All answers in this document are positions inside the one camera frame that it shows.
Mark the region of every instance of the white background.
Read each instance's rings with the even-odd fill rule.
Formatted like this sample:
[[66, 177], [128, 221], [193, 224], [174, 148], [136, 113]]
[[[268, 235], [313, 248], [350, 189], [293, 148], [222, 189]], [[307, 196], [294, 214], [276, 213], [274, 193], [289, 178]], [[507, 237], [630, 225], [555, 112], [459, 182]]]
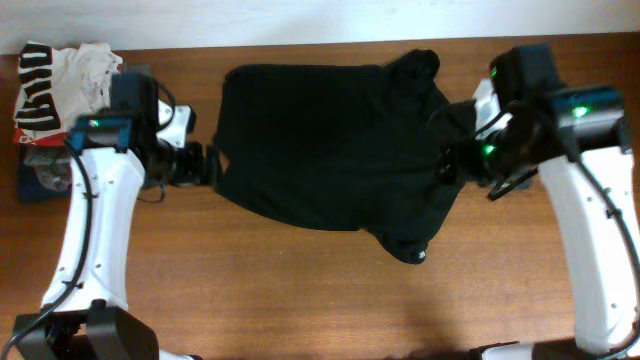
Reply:
[[640, 0], [0, 0], [0, 54], [640, 30]]

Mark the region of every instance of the wooden table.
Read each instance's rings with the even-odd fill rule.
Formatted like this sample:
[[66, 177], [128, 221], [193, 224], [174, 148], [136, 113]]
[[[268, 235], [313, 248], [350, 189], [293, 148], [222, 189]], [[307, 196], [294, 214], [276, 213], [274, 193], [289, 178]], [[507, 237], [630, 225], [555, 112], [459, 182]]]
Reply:
[[[608, 83], [624, 92], [638, 140], [639, 34], [120, 54], [150, 64], [179, 103], [191, 104], [198, 114], [192, 139], [208, 142], [224, 75], [241, 64], [386, 63], [432, 48], [442, 62], [438, 86], [460, 101], [473, 94], [496, 55], [542, 41], [551, 43], [568, 84]], [[16, 314], [38, 309], [68, 210], [67, 200], [17, 203], [10, 143], [15, 68], [16, 57], [0, 57], [2, 342]], [[364, 232], [298, 229], [245, 211], [209, 188], [170, 189], [164, 204], [136, 207], [127, 264], [130, 312], [156, 331], [163, 348], [207, 360], [398, 359], [571, 336], [571, 288], [542, 186], [536, 181], [494, 204], [486, 193], [465, 187], [427, 261], [410, 266]]]

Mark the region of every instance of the black fabric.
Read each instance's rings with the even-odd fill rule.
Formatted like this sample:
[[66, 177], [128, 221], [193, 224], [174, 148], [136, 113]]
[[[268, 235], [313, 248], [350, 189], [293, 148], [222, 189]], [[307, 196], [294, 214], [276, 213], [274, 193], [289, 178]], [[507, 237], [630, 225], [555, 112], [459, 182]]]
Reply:
[[320, 230], [366, 229], [417, 264], [464, 181], [435, 177], [443, 145], [474, 130], [433, 79], [433, 51], [377, 65], [248, 65], [223, 88], [216, 190], [253, 212]]

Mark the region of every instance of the folded black cloth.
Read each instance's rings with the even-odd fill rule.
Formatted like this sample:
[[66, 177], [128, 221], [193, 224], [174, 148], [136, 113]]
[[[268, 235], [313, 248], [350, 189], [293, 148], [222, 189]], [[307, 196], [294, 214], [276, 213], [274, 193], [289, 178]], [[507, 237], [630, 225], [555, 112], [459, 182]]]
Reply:
[[442, 147], [474, 130], [433, 79], [433, 51], [386, 66], [247, 65], [223, 88], [216, 191], [271, 219], [366, 229], [397, 259], [424, 261], [464, 181], [435, 176]]

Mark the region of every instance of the black and white striped fabric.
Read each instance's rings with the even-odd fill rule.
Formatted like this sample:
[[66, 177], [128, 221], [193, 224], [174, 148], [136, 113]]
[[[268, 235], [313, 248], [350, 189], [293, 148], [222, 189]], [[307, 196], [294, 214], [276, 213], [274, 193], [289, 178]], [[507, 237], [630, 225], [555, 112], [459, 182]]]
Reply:
[[107, 44], [58, 51], [29, 41], [18, 66], [16, 127], [36, 140], [68, 131], [78, 115], [109, 105], [111, 75], [121, 63]]

